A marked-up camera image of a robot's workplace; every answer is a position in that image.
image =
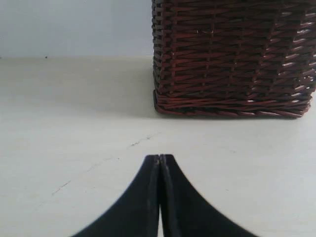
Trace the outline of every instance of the black plastic piece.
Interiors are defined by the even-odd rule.
[[[157,237],[159,156],[145,158],[118,201],[74,237]]]
[[[256,237],[210,205],[172,155],[147,156],[122,197],[74,237]]]

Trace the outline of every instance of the brown wicker basket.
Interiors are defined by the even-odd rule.
[[[301,117],[316,88],[316,0],[153,0],[156,109]]]

